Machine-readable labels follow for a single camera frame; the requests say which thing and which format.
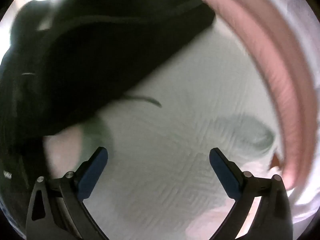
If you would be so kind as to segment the black jacket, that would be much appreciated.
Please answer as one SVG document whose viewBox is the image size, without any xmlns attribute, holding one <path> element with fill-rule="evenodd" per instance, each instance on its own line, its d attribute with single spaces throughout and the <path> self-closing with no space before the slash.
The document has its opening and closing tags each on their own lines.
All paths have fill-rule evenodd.
<svg viewBox="0 0 320 240">
<path fill-rule="evenodd" d="M 27 3 L 1 62 L 1 198 L 27 213 L 43 138 L 86 121 L 209 27 L 203 0 Z"/>
</svg>

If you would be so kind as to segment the floral green bedspread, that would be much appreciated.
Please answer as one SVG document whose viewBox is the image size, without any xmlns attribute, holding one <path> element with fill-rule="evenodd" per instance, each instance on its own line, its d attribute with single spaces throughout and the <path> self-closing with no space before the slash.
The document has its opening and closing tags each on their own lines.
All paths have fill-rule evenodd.
<svg viewBox="0 0 320 240">
<path fill-rule="evenodd" d="M 208 239 L 233 205 L 210 150 L 270 178 L 281 135 L 254 62 L 217 18 L 127 99 L 46 137 L 51 174 L 76 170 L 99 146 L 109 160 L 85 205 L 110 239 Z"/>
</svg>

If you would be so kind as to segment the pink folded blanket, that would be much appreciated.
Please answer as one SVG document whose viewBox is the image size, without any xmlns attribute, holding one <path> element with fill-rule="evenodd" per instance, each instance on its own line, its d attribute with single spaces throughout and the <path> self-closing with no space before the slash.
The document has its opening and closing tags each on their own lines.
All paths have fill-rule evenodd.
<svg viewBox="0 0 320 240">
<path fill-rule="evenodd" d="M 301 47 L 269 0 L 204 0 L 244 42 L 265 79 L 278 113 L 284 146 L 283 181 L 302 186 L 316 141 L 317 100 Z"/>
</svg>

